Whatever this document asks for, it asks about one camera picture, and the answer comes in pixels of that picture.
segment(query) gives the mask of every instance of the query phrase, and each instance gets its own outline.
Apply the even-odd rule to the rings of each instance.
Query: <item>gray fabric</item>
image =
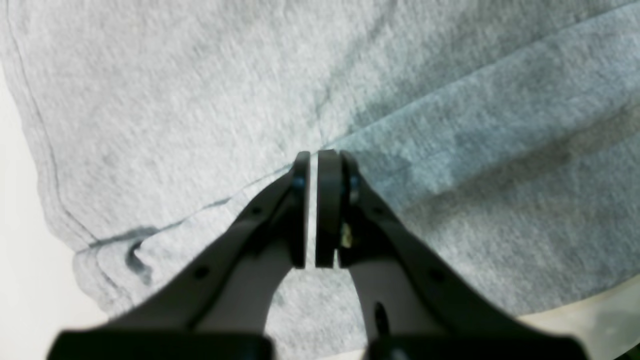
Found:
[[[640,272],[639,3],[5,1],[0,23],[47,221],[112,316],[302,150],[353,151],[512,315]],[[285,359],[362,347],[349,275],[291,272],[266,332]]]

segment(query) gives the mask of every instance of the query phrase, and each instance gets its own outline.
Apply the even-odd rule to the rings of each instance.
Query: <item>screw hole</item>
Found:
[[[430,269],[429,277],[431,280],[435,282],[443,282],[444,281],[444,273],[438,269]]]
[[[387,318],[387,312],[385,311],[385,307],[379,302],[377,302],[374,307],[373,316],[376,319],[378,335],[389,335],[389,319]]]
[[[200,280],[200,279],[203,279],[208,274],[209,274],[209,268],[207,268],[206,266],[201,266],[197,268],[196,271],[193,273],[193,277]]]

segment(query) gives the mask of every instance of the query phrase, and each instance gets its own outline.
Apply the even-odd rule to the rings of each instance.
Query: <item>white surface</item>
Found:
[[[61,329],[106,321],[72,273],[73,252],[49,234],[36,170],[0,70],[0,359],[44,359]]]
[[[61,329],[106,321],[72,273],[73,252],[49,234],[36,170],[0,70],[0,359],[44,359]],[[525,323],[582,340],[593,360],[640,341],[640,275],[606,293],[523,316]],[[360,359],[356,350],[326,360]]]

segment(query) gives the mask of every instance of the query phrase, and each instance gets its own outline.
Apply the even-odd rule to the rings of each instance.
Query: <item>cloth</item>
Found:
[[[319,149],[351,151],[406,227],[511,315],[640,272],[638,2],[2,7],[45,216],[110,316]],[[363,347],[348,273],[292,271],[266,333],[284,359]]]

